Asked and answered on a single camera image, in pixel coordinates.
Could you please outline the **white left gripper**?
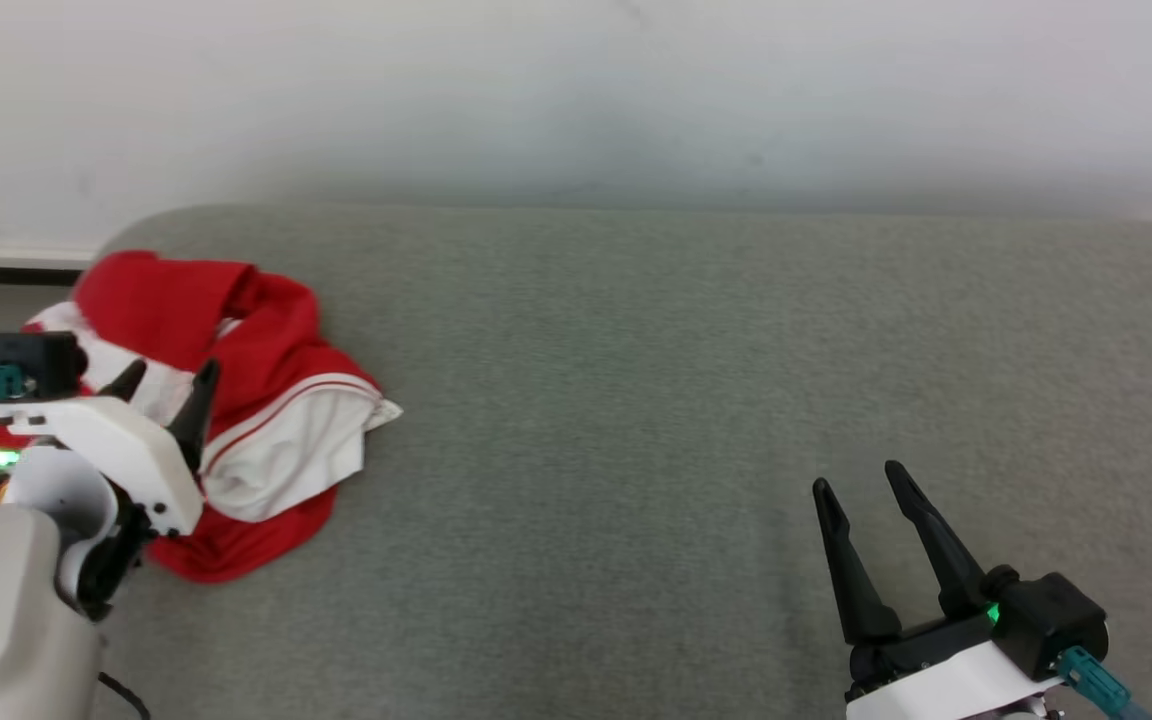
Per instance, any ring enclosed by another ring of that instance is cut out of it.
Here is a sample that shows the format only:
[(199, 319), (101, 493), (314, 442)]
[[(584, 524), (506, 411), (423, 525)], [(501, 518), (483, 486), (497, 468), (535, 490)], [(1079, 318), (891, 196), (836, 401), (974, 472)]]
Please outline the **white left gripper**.
[(194, 471), (204, 456), (221, 367), (219, 361), (200, 366), (168, 429), (129, 406), (146, 372), (146, 361), (132, 361), (96, 396), (1, 402), (0, 425), (14, 435), (58, 439), (145, 506), (157, 533), (189, 536), (204, 510)]

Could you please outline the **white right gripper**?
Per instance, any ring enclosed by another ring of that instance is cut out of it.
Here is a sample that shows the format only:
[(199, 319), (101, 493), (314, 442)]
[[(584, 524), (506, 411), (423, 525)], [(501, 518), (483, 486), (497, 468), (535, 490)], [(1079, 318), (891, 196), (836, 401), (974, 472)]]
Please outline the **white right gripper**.
[(1047, 719), (1059, 676), (1036, 680), (992, 641), (996, 612), (980, 596), (983, 570), (901, 462), (884, 462), (901, 514), (918, 533), (946, 617), (901, 634), (851, 541), (851, 524), (826, 478), (813, 501), (835, 593), (838, 620), (852, 647), (847, 719)]

